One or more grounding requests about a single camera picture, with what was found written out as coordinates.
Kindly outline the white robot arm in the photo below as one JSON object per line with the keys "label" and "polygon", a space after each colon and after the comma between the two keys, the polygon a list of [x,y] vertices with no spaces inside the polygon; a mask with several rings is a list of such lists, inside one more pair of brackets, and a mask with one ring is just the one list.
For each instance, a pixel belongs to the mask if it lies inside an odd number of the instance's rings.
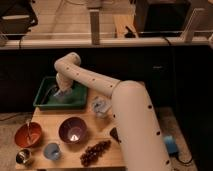
{"label": "white robot arm", "polygon": [[136,81],[121,81],[83,69],[80,63],[80,56],[74,52],[55,61],[59,89],[66,91],[75,80],[111,98],[127,171],[172,171],[146,87]]}

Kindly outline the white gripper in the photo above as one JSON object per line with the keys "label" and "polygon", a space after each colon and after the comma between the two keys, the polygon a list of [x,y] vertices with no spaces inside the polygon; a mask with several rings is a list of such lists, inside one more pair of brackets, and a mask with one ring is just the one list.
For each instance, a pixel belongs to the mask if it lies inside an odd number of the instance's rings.
{"label": "white gripper", "polygon": [[56,83],[58,85],[58,91],[54,94],[54,97],[60,102],[64,102],[72,93],[73,80],[57,73]]}

